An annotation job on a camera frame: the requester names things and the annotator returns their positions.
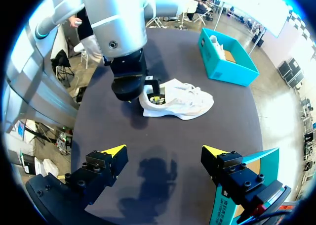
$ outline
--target shoelace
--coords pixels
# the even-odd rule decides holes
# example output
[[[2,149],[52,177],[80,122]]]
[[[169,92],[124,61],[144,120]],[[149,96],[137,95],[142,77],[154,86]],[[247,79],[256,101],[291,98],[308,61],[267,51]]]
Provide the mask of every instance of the shoelace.
[[[176,88],[183,89],[186,91],[186,93],[192,93],[194,95],[193,99],[188,98],[188,100],[185,101],[184,103],[188,103],[190,106],[201,105],[203,103],[203,99],[200,99],[201,102],[199,102],[199,103],[196,102],[197,96],[201,92],[201,88],[196,88],[195,86],[193,86],[192,84],[189,84],[189,83],[184,83],[183,85],[184,85],[184,87],[176,87]]]

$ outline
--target shoe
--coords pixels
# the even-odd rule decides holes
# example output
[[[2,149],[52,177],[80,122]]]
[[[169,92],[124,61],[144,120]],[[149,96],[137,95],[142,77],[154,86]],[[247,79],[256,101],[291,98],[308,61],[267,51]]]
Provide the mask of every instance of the shoe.
[[[216,36],[210,36],[210,40],[214,44],[215,49],[216,49],[219,57],[221,59],[223,59],[223,60],[226,60],[224,46],[223,45],[219,45],[219,43],[217,41],[217,37]]]
[[[153,87],[145,85],[139,96],[145,117],[174,115],[181,120],[191,120],[205,114],[214,104],[212,95],[177,79],[160,85],[161,97],[158,101],[154,97],[148,98],[151,93]]]

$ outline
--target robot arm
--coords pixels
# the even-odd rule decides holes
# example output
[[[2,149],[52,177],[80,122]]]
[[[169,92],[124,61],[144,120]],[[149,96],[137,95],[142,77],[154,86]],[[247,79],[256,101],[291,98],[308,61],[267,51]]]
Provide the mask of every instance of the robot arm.
[[[184,0],[53,0],[54,14],[36,27],[36,37],[45,38],[56,25],[86,8],[102,54],[113,58],[112,90],[129,101],[143,90],[147,67],[143,46],[147,42],[145,18],[182,13]]]
[[[144,19],[177,15],[183,1],[44,0],[26,23],[9,58],[4,130],[10,132],[19,119],[74,127],[78,106],[56,79],[50,61],[57,26],[70,16],[86,7],[102,53],[114,58],[112,89],[118,99],[127,101],[141,93],[147,75],[142,51],[147,42]]]

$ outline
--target teal shoe box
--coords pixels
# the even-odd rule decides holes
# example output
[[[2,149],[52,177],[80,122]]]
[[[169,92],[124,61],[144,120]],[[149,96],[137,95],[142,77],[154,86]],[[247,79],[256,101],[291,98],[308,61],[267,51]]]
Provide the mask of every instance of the teal shoe box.
[[[224,45],[224,50],[232,54],[236,63],[220,59],[215,46],[209,39],[212,35],[217,37],[220,45]],[[203,28],[198,40],[198,46],[207,76],[210,79],[249,86],[259,75],[256,65],[252,62],[247,52],[232,37]]]

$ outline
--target round black table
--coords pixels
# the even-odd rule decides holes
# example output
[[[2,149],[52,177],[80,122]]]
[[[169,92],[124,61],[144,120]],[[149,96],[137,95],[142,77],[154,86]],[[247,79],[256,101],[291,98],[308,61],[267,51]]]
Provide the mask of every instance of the round black table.
[[[144,47],[151,75],[176,78],[213,95],[201,117],[147,118],[135,100],[116,99],[113,74],[98,67],[84,94],[74,129],[72,172],[92,150],[127,145],[129,162],[113,187],[86,210],[117,224],[209,223],[215,185],[200,162],[202,145],[247,155],[262,150],[250,88],[207,78],[199,33],[148,29]]]

